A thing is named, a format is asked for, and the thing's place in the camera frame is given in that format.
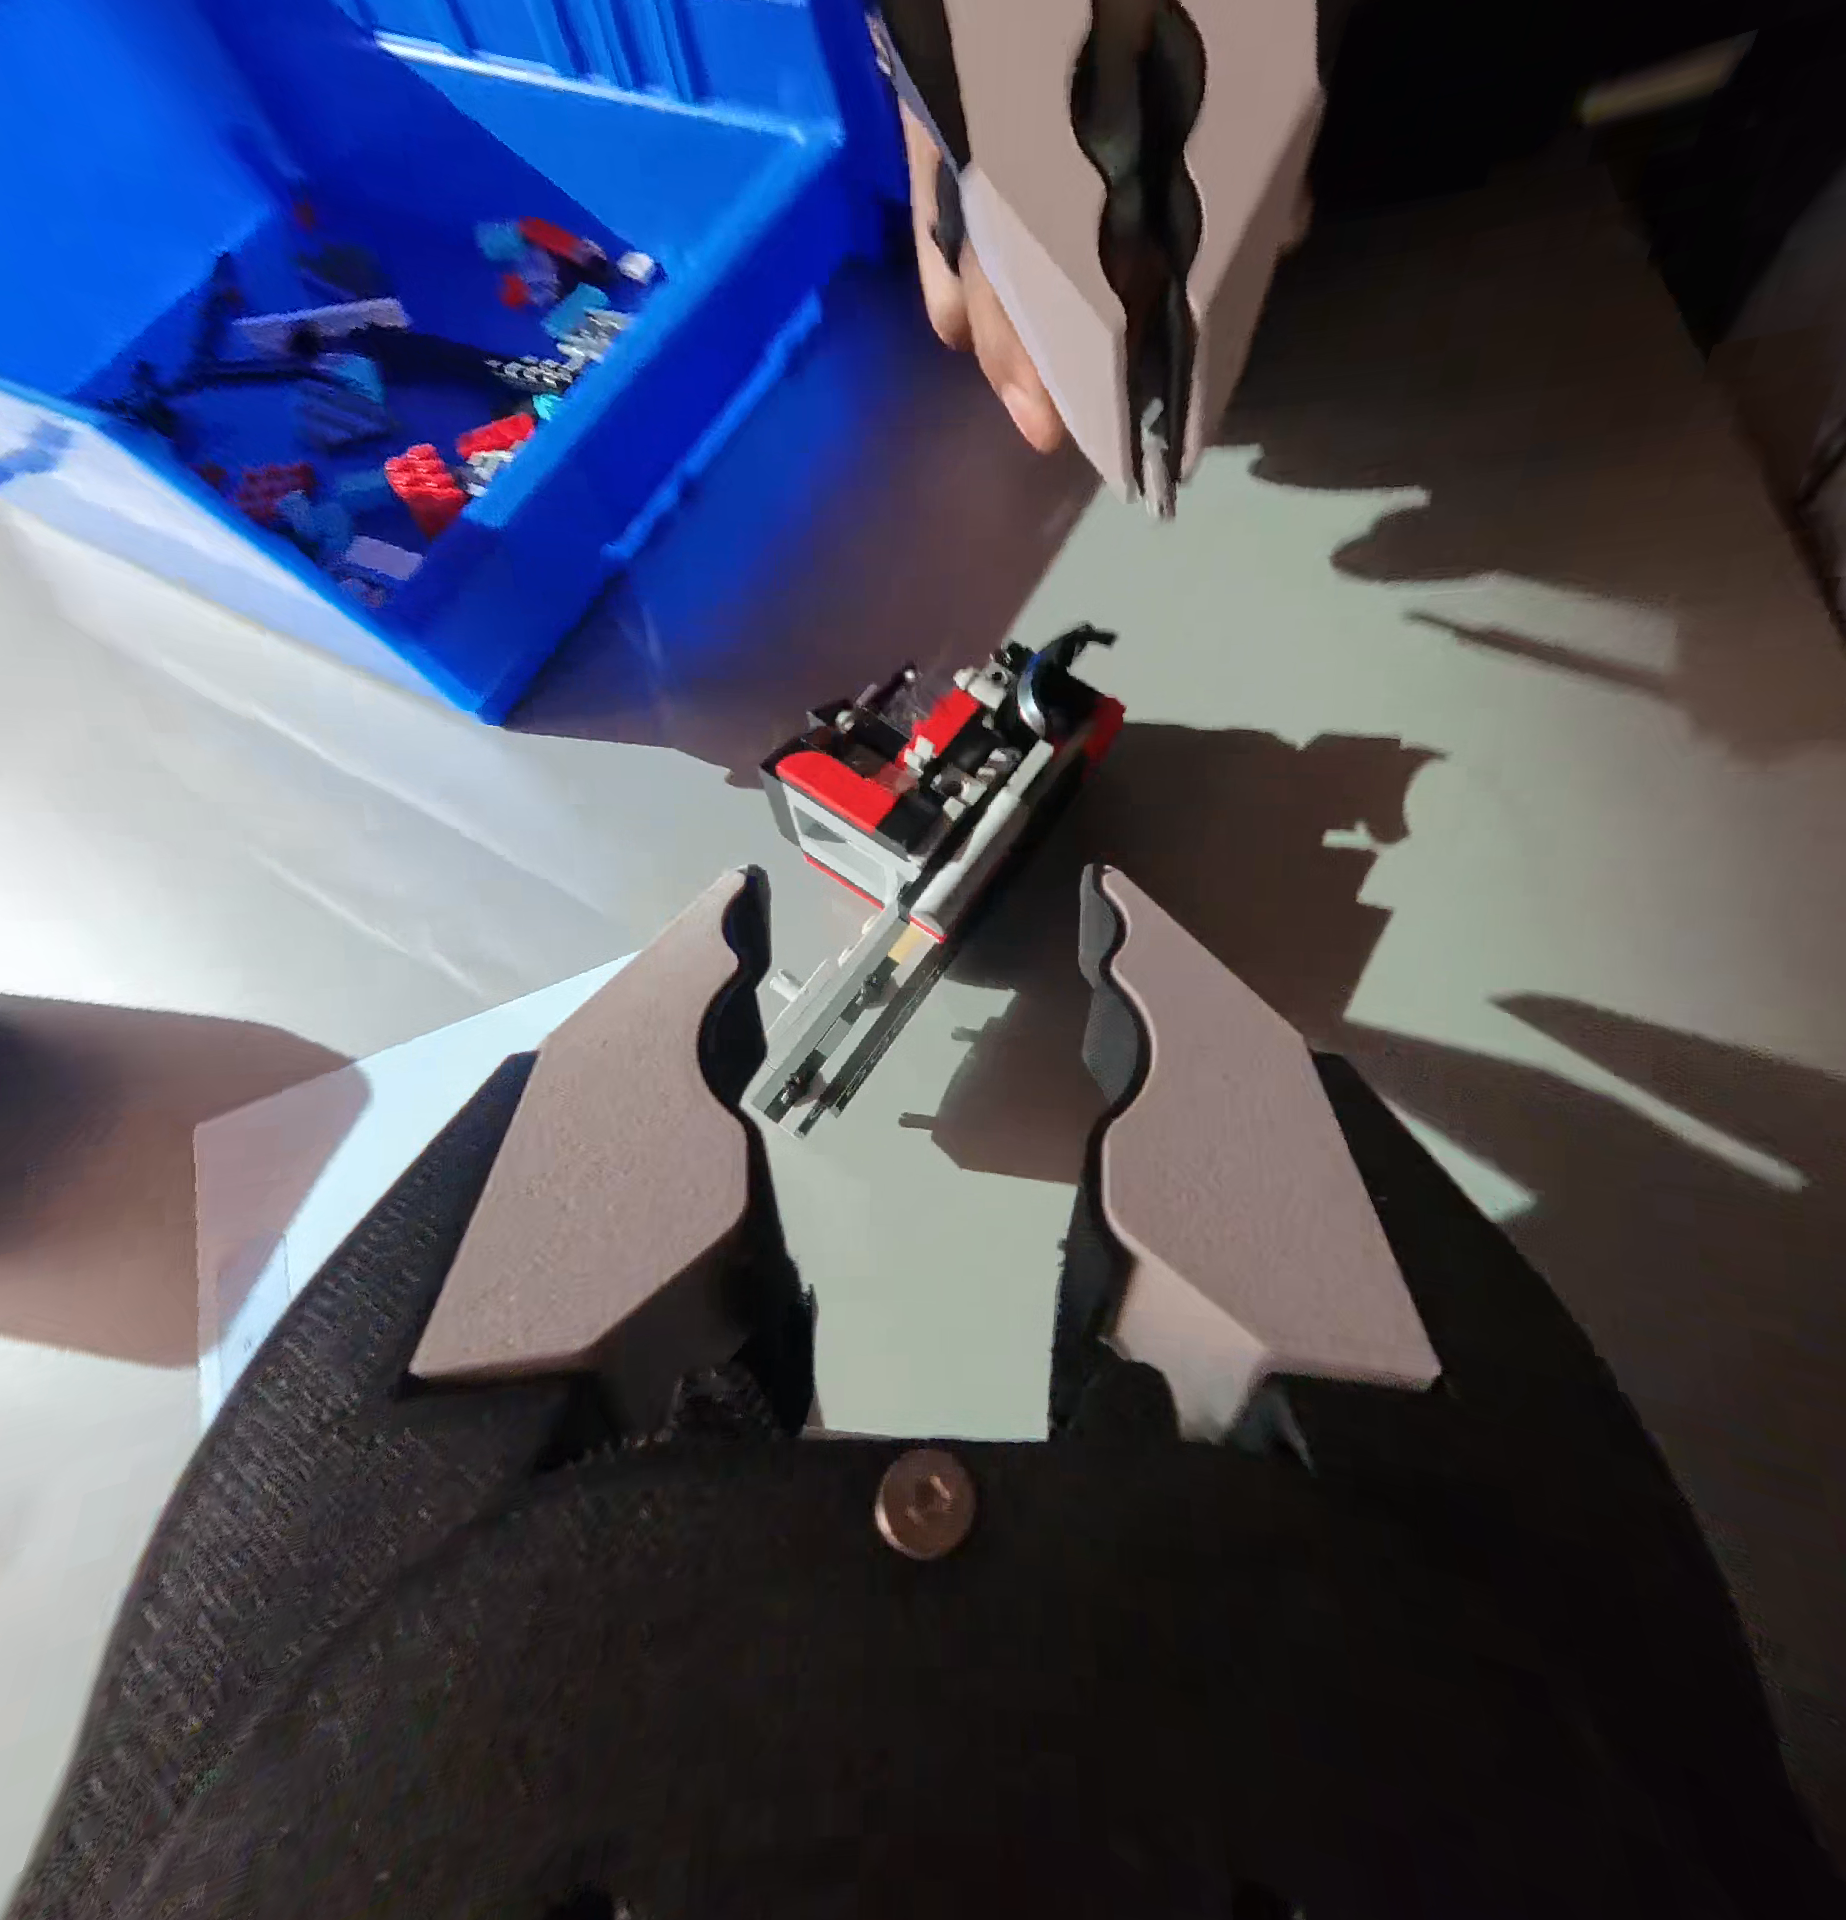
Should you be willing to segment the light blue instruction booklet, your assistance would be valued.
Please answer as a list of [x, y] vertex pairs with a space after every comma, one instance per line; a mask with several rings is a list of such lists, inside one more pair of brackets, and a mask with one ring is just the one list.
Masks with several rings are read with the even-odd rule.
[[289, 1302], [515, 1054], [625, 967], [616, 959], [208, 1118], [192, 1133], [200, 1428]]

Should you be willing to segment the toy brick vehicle model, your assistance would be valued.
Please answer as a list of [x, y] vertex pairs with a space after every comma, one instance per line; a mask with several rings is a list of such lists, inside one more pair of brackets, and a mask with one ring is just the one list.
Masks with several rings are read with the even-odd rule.
[[868, 909], [805, 982], [776, 978], [786, 1007], [749, 1100], [785, 1135], [805, 1137], [851, 1104], [999, 881], [1108, 755], [1125, 705], [1079, 666], [1115, 644], [1081, 622], [1040, 648], [1000, 644], [949, 678], [906, 663], [810, 708], [764, 757], [779, 831]]

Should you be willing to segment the white desk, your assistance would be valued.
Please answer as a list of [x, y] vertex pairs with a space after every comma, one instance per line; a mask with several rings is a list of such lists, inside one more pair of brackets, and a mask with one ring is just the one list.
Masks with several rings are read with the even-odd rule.
[[1022, 447], [909, 270], [493, 730], [0, 488], [0, 1914], [196, 1434], [192, 1131], [767, 865], [759, 757], [1093, 622], [1127, 729], [845, 1116], [776, 1151], [819, 1398], [1031, 1435], [1127, 871], [1352, 1059], [1590, 1334], [1846, 1876], [1846, 641], [1606, 173], [1319, 229], [1172, 526]]

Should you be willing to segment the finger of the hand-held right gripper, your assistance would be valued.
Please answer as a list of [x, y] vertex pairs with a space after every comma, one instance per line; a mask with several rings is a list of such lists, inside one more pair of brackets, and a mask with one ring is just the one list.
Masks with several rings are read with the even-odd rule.
[[1086, 139], [1132, 159], [1148, 5], [948, 2], [968, 136], [964, 242], [1107, 488], [1143, 495], [1130, 323], [1101, 264], [1110, 188]]
[[1323, 115], [1312, 2], [1161, 6], [1161, 484], [1217, 438]]

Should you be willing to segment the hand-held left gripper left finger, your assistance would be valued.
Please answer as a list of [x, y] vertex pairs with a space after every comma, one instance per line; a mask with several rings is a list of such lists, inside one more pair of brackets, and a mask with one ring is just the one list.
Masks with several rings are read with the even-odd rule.
[[742, 1097], [764, 1060], [759, 869], [713, 879], [535, 1049], [410, 1357], [427, 1387], [591, 1381], [651, 1431], [744, 1345], [732, 1277], [759, 1192]]

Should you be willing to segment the person's right hand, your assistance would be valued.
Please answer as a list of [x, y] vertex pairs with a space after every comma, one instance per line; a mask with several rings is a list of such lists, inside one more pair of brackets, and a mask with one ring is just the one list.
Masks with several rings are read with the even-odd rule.
[[977, 361], [1018, 436], [1031, 447], [1058, 453], [1069, 443], [1067, 429], [979, 255], [964, 242], [959, 266], [949, 269], [936, 247], [936, 146], [906, 106], [899, 112], [909, 164], [913, 248], [928, 323], [943, 346]]

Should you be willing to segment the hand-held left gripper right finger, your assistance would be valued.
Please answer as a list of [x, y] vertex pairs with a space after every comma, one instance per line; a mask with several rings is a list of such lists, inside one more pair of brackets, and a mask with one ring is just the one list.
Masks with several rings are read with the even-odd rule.
[[1441, 1381], [1307, 1039], [1125, 873], [1081, 879], [1085, 1060], [1104, 1097], [1081, 1199], [1085, 1339], [1154, 1369], [1176, 1431], [1237, 1434], [1280, 1381]]

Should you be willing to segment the person's right forearm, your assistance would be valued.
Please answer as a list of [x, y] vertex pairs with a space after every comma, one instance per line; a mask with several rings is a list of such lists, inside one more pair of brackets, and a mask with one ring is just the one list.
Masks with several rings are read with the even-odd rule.
[[1540, 152], [1593, 83], [1761, 25], [1753, 2], [1320, 2], [1314, 213], [1456, 195]]

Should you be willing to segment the pile of loose toy bricks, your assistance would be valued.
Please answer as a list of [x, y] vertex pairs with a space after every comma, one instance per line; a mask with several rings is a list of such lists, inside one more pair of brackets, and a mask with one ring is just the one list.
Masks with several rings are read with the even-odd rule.
[[220, 252], [95, 404], [378, 609], [666, 278], [657, 255], [543, 215], [338, 227], [300, 197]]

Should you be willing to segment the blue plastic bin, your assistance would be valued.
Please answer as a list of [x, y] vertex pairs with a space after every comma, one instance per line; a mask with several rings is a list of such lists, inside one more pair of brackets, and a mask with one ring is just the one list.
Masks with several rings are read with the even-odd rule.
[[[902, 184], [864, 5], [0, 5], [0, 486], [68, 540], [501, 720], [873, 252]], [[540, 215], [668, 278], [378, 609], [95, 380], [296, 199]]]

